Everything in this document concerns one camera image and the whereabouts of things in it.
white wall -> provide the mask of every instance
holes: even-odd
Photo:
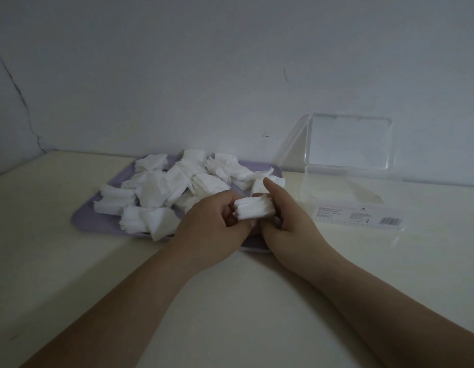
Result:
[[[0,61],[0,174],[40,154],[27,111]]]
[[[406,179],[474,185],[474,0],[0,0],[0,53],[47,147],[272,160],[361,114]]]

purple tray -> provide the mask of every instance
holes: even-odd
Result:
[[[168,156],[168,168],[172,167],[174,163],[179,160],[175,156]],[[281,177],[282,171],[281,168],[268,164],[268,163],[260,163],[260,162],[253,162],[253,161],[239,161],[239,163],[243,166],[246,166],[253,172],[261,171],[261,170],[268,170],[270,167],[274,168],[273,175],[277,177]],[[114,187],[120,187],[121,183],[125,180],[130,179],[135,174],[135,162],[133,161],[131,164],[126,166],[123,170],[117,173],[114,178],[112,178],[108,184]],[[251,190],[248,189],[246,191],[242,191],[235,185],[230,185],[232,190],[236,191],[241,196],[249,196]],[[151,239],[150,234],[127,234],[124,232],[121,227],[119,226],[119,221],[121,220],[120,216],[117,215],[110,215],[110,214],[101,214],[96,213],[93,210],[93,202],[98,201],[102,198],[100,195],[100,191],[93,195],[90,199],[88,199],[82,206],[77,209],[74,214],[71,216],[72,224],[79,229],[80,231],[85,231],[88,233],[105,233],[105,234],[116,234],[116,235],[128,235],[128,236],[135,236],[135,237],[145,237]],[[184,212],[178,210],[177,208],[173,208],[177,216],[182,218],[184,216]],[[241,247],[242,250],[245,251],[252,251],[252,252],[269,252],[269,249],[264,242],[264,239],[260,234],[249,236]]]

table surface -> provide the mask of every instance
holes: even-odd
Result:
[[[132,160],[53,152],[0,176],[0,367],[20,365],[163,245],[70,224]],[[296,195],[303,175],[284,177]],[[474,332],[474,188],[408,185],[440,235],[317,226],[349,260]],[[318,365],[378,362],[272,255],[236,252],[186,284],[138,367]]]

hand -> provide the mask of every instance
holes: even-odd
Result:
[[[256,225],[255,220],[237,222],[230,208],[240,199],[228,190],[202,199],[179,224],[170,246],[185,256],[195,272],[221,262],[235,252]]]
[[[261,233],[276,258],[290,271],[314,283],[340,255],[324,240],[308,214],[281,186],[264,179],[276,214],[283,221],[276,228],[273,220],[261,220]]]

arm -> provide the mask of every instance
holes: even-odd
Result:
[[[163,249],[22,366],[135,367],[186,282],[232,254],[251,231],[255,222],[237,223],[231,214],[238,198],[225,191],[197,203]]]
[[[387,367],[474,367],[473,333],[346,260],[284,189],[264,185],[283,220],[282,229],[261,222],[266,244],[324,293]]]

